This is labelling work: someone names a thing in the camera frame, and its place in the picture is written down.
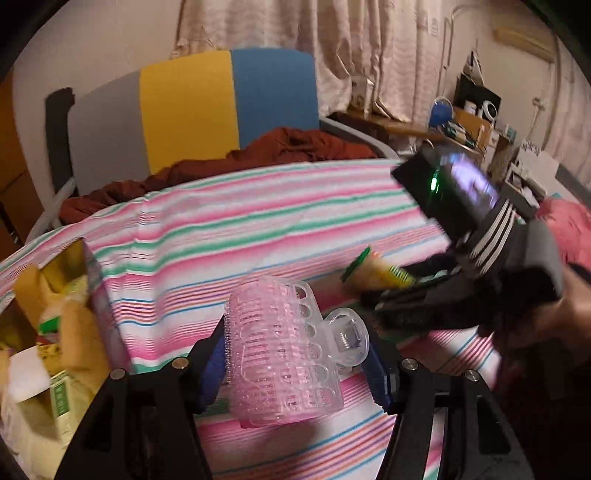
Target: brown blanket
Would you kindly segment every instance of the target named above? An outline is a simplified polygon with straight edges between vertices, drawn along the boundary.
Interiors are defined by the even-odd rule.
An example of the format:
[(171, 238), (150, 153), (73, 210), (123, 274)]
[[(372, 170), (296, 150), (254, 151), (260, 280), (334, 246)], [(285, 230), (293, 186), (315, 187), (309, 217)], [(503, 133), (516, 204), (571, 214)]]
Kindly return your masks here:
[(69, 198), (61, 206), (60, 220), (65, 225), (80, 222), (110, 205), (223, 173), (285, 163), (357, 158), (376, 158), (376, 154), (367, 145), (347, 142), (320, 130), (276, 128), (244, 150), (231, 151), (226, 158), (181, 160), (144, 181), (114, 181), (88, 195)]

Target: illuminated screen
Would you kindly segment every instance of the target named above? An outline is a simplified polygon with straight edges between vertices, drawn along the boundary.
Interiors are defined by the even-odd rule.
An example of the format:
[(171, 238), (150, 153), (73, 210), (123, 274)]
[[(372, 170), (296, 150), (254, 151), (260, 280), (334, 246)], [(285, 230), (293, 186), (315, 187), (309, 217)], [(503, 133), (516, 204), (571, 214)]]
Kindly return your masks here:
[(499, 194), (482, 171), (464, 154), (442, 156), (440, 168), (455, 183), (456, 191), (464, 193), (470, 200), (480, 219), (494, 208)]

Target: hand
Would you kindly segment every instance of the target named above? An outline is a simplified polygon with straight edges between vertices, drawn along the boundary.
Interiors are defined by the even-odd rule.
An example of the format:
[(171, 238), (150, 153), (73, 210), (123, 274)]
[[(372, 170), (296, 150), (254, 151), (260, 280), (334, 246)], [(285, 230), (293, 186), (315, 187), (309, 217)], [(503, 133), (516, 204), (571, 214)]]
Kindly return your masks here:
[[(562, 299), (535, 308), (510, 331), (494, 332), (493, 344), (501, 354), (559, 338), (577, 364), (591, 358), (591, 286), (567, 266), (563, 278)], [(478, 333), (488, 336), (491, 330), (482, 325)]]

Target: screw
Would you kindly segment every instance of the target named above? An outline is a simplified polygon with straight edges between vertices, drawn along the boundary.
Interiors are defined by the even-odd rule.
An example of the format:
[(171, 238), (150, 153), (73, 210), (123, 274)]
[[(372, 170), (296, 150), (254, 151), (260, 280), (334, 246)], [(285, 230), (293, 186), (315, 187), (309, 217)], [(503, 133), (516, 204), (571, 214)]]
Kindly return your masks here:
[(402, 360), (402, 368), (406, 370), (416, 370), (418, 368), (418, 362), (414, 358), (405, 358)]
[(125, 370), (122, 368), (115, 368), (109, 375), (113, 380), (121, 380), (125, 376)]
[(476, 370), (466, 370), (464, 372), (464, 377), (466, 377), (471, 382), (478, 382), (480, 380), (480, 373)]
[(186, 357), (179, 356), (173, 360), (173, 368), (177, 370), (182, 370), (183, 368), (187, 368), (189, 366), (189, 360)]

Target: multicolored headboard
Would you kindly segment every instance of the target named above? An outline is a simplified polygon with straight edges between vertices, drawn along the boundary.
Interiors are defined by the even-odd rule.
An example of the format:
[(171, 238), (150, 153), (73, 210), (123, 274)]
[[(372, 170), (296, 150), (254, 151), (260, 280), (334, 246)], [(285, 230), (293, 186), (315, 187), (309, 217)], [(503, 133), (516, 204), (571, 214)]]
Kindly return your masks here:
[(150, 65), (68, 115), (80, 194), (178, 160), (223, 158), (275, 127), (319, 127), (314, 60), (296, 50), (211, 51)]

